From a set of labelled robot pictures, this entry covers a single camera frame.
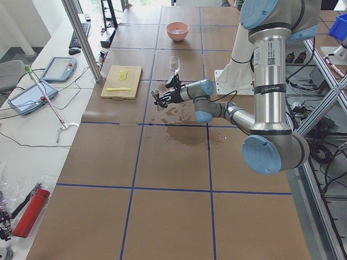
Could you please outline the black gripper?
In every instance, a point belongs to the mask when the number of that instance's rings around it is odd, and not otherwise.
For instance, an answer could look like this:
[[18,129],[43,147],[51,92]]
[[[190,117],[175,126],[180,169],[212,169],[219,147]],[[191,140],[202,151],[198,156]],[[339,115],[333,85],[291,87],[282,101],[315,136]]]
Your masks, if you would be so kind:
[[181,97],[181,89],[185,86],[185,84],[179,79],[179,75],[174,75],[168,79],[165,87],[168,90],[161,97],[159,97],[159,101],[155,101],[154,104],[157,107],[167,108],[170,103],[182,103],[184,102]]

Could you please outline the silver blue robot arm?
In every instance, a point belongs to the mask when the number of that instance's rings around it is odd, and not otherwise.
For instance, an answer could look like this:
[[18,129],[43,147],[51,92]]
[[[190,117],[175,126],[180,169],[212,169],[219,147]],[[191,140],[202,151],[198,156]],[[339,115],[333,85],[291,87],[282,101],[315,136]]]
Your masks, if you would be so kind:
[[167,91],[151,92],[158,109],[192,101],[197,122],[224,118],[247,133],[246,164],[275,174],[301,166],[309,156],[303,136],[286,121],[285,45],[316,36],[320,1],[244,1],[232,56],[215,81],[184,84],[177,75]]

